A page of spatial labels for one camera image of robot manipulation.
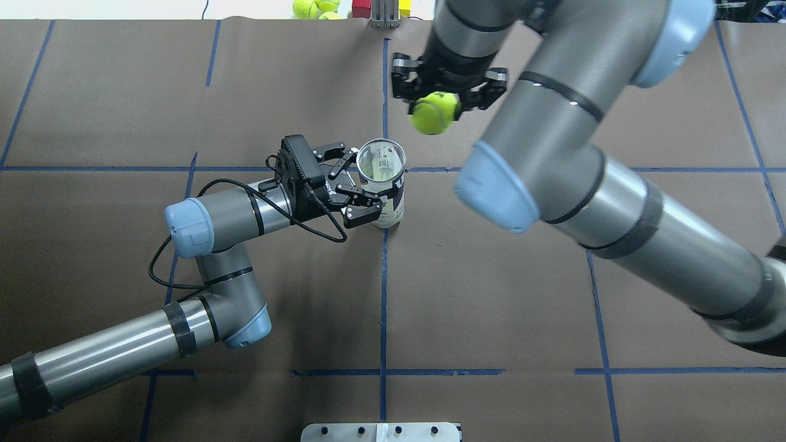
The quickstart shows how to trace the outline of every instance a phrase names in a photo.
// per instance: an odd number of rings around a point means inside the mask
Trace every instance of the yellow-green tennis ball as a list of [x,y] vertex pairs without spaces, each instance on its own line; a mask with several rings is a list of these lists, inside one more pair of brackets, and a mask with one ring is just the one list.
[[410,121],[415,129],[426,135],[439,135],[453,124],[458,106],[454,94],[432,92],[415,102]]
[[339,9],[339,3],[340,0],[317,0],[317,7],[327,13],[334,13]]
[[319,20],[341,20],[341,16],[337,13],[327,12],[319,16]]
[[292,12],[299,19],[317,18],[320,13],[315,0],[295,0],[292,3]]

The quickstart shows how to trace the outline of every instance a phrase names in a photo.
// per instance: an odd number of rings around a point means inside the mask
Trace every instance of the light blue cap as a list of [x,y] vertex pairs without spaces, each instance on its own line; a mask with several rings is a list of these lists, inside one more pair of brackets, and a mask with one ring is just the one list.
[[456,195],[503,229],[522,234],[540,218],[535,200],[510,165],[484,140],[458,174]]
[[270,322],[270,315],[267,314],[267,304],[257,313],[248,324],[238,330],[234,335],[227,337],[224,344],[227,348],[242,348],[249,344],[254,344],[273,329]]
[[213,251],[213,222],[202,201],[180,201],[164,209],[163,216],[180,257],[205,256]]
[[671,0],[658,42],[632,84],[652,87],[664,81],[696,49],[714,17],[712,0]]

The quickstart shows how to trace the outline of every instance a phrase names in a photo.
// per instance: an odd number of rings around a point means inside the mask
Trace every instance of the white mounting plate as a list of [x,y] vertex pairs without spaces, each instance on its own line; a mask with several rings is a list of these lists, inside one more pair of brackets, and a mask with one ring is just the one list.
[[450,422],[311,424],[303,429],[300,442],[461,442],[460,428]]

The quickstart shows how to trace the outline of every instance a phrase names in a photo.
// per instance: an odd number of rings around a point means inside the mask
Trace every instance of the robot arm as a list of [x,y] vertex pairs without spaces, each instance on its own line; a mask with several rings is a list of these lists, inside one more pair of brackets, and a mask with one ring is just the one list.
[[391,79],[423,91],[408,100],[466,96],[523,20],[543,40],[475,143],[458,197],[515,233],[553,224],[685,302],[725,339],[786,355],[786,264],[754,256],[589,144],[624,86],[665,79],[713,16],[710,0],[446,0],[417,66],[396,54]]
[[[242,242],[330,212],[340,212],[347,228],[378,219],[386,198],[399,189],[368,193],[355,186],[347,169],[356,153],[343,143],[312,149],[302,135],[288,136],[277,155],[276,178],[237,183],[168,207],[177,252],[196,258],[207,292],[0,366],[0,435],[215,342],[241,348],[264,338],[270,316]],[[340,232],[335,242],[346,239]]]

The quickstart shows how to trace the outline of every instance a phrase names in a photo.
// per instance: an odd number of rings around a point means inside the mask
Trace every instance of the can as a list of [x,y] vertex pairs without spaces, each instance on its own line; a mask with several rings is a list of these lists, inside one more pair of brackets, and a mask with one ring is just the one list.
[[386,138],[373,139],[357,153],[360,186],[369,192],[379,193],[399,188],[399,193],[387,200],[382,213],[372,224],[380,229],[393,227],[404,216],[404,171],[406,154],[397,142]]

